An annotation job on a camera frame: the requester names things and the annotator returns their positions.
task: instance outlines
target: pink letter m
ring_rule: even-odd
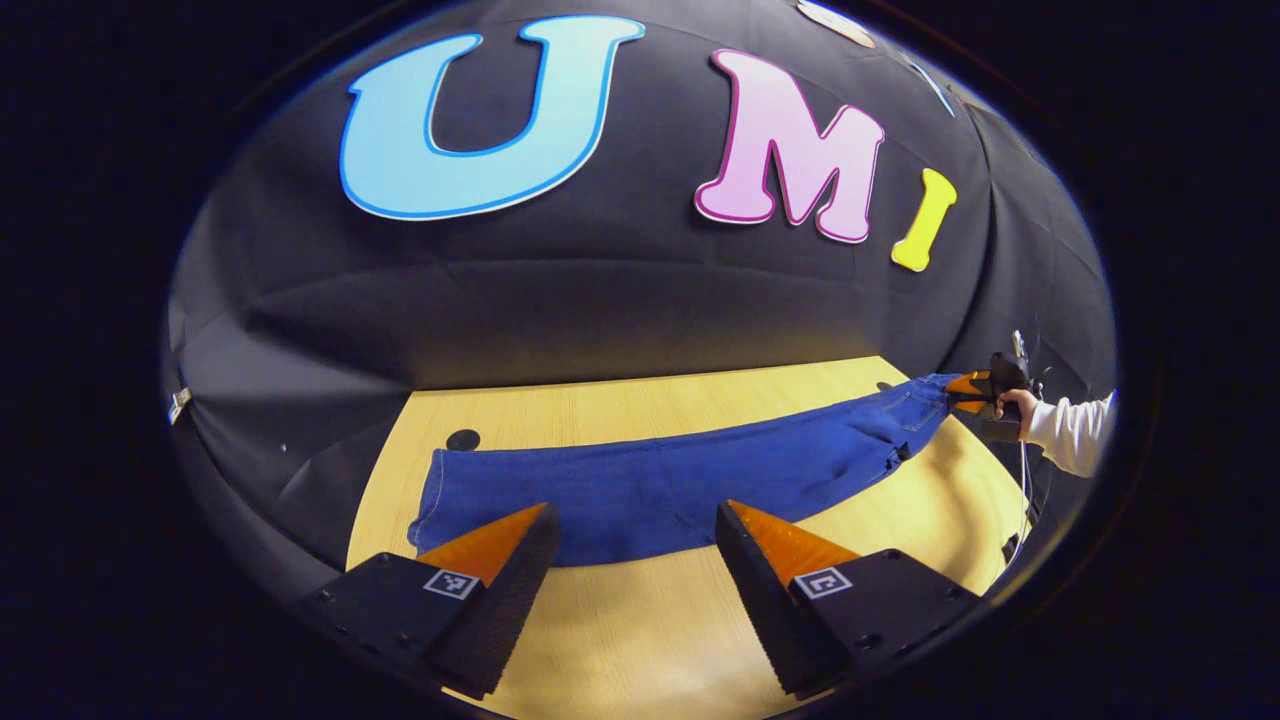
[[[792,225],[809,217],[833,183],[831,201],[818,210],[818,232],[841,242],[867,240],[876,154],[884,141],[879,123],[845,105],[818,135],[800,87],[786,70],[736,50],[717,50],[712,61],[733,81],[733,110],[719,177],[694,193],[698,210],[724,223],[769,219],[776,204],[764,179],[772,154]]]

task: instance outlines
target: light blue letter u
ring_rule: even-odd
[[[534,111],[513,140],[476,152],[440,150],[431,115],[444,70],[480,45],[462,35],[396,56],[351,83],[342,187],[384,218],[438,220],[522,202],[568,179],[600,140],[620,44],[644,36],[622,18],[538,20],[520,36],[543,45]]]

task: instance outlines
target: black circle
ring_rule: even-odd
[[[449,436],[449,439],[444,441],[444,447],[456,452],[472,451],[480,447],[480,433],[475,430],[458,430]]]

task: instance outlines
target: white sleeve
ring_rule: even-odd
[[[1027,442],[1044,448],[1044,456],[1055,465],[1088,478],[1097,470],[1098,456],[1111,436],[1111,398],[1071,405],[1065,397],[1057,405],[1036,404],[1032,411]]]

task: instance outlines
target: table surface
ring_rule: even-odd
[[[881,357],[860,357],[416,392],[370,475],[347,568],[384,551],[416,557],[407,528],[417,516],[431,451],[461,428],[480,433],[480,451],[648,439],[781,418],[906,379]],[[968,428],[947,418],[933,441],[892,475],[796,524],[863,555],[896,547],[980,594],[1004,569],[1000,548],[1020,529],[1023,507],[1005,468]],[[467,702],[529,720],[741,720],[801,705],[782,693],[714,546],[614,565],[553,568],[498,689]]]

